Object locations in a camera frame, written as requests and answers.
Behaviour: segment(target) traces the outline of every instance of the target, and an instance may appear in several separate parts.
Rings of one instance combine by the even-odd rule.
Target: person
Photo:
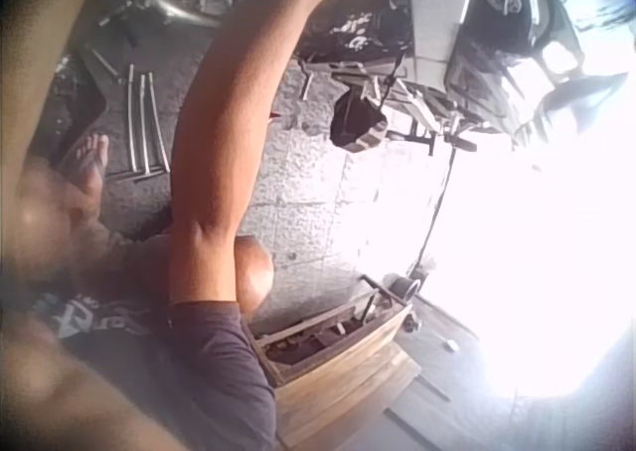
[[[36,304],[57,337],[32,319],[10,335],[8,353],[16,360],[9,359],[3,380],[15,389],[37,391],[25,392],[27,404],[20,392],[7,398],[14,418],[25,416],[22,427],[38,423],[58,447],[74,433],[85,447],[99,443],[95,436],[111,443],[115,429],[133,436],[130,446],[119,449],[143,442],[135,430],[147,430],[153,443],[163,439],[165,449],[180,443],[190,449],[273,447],[273,390],[241,327],[241,314],[250,316],[269,291],[273,267],[253,237],[237,233],[278,84],[309,15],[322,1],[241,0],[221,26],[180,113],[168,234],[137,244],[99,224],[105,136],[88,136],[65,162],[66,179],[51,180],[65,206],[42,221],[39,213],[47,207],[31,193],[42,189],[43,174],[23,178],[17,217],[24,226],[19,229],[31,233],[15,254],[24,259],[18,262],[27,276],[48,284],[55,277],[58,290],[43,292]],[[51,266],[65,249],[43,250],[42,234],[71,235],[70,283]],[[58,339],[143,414],[120,404],[121,397],[109,398],[107,383],[65,365]],[[48,346],[57,350],[52,372],[45,371]],[[73,378],[92,385],[82,388]],[[88,396],[91,389],[99,390],[98,403]],[[67,400],[67,394],[75,399]],[[99,414],[101,406],[108,412]],[[116,410],[129,419],[122,424]],[[96,430],[104,415],[117,425],[109,421]]]

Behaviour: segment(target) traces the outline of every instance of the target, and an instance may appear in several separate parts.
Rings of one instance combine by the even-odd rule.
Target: man's arm
[[[190,87],[173,158],[170,299],[236,301],[234,241],[278,84],[323,0],[242,0]]]

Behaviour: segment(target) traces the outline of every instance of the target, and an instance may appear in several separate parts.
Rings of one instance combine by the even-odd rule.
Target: knee
[[[235,241],[235,266],[238,304],[249,320],[271,290],[274,265],[271,254],[254,236],[241,236]]]

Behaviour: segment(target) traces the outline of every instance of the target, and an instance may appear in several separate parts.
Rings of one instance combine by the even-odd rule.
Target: bare foot
[[[98,216],[101,205],[103,177],[108,164],[108,137],[89,135],[71,152],[62,167],[67,181],[78,187],[85,195],[84,205],[79,208],[88,216]]]

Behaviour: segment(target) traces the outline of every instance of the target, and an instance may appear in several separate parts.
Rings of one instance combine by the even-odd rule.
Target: motorcycle
[[[151,1],[197,25],[224,15]],[[636,0],[331,0],[295,57],[303,96],[317,72],[349,88],[331,127],[349,151],[386,139],[475,151],[461,135],[478,131],[541,152],[584,133],[636,66],[635,38]],[[410,128],[393,129],[388,110]]]

